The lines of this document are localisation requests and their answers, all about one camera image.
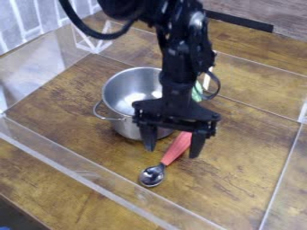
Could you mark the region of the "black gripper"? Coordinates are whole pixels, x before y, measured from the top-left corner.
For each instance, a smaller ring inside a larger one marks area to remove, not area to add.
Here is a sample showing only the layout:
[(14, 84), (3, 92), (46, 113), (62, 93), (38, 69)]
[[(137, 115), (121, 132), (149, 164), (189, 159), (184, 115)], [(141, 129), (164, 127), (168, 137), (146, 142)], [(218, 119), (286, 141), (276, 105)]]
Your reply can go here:
[(158, 99), (136, 101), (133, 122), (140, 129), (145, 149), (152, 152), (157, 142), (160, 128), (189, 132), (189, 157), (200, 155), (206, 138), (216, 135), (220, 115), (202, 107), (192, 99), (190, 83), (161, 83), (161, 97)]

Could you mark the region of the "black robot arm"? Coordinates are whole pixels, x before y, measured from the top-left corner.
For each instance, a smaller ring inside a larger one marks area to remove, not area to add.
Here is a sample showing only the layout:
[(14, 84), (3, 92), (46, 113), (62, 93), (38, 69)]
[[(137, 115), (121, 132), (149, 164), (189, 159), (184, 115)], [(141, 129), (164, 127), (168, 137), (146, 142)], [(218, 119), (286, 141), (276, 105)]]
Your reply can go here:
[(97, 0), (116, 20), (136, 20), (156, 29), (161, 52), (161, 97), (136, 101), (133, 122), (146, 150), (153, 150), (157, 128), (192, 134), (189, 156), (200, 155), (205, 140), (216, 133), (220, 115), (192, 99), (196, 78), (214, 64), (206, 36), (206, 15), (197, 0)]

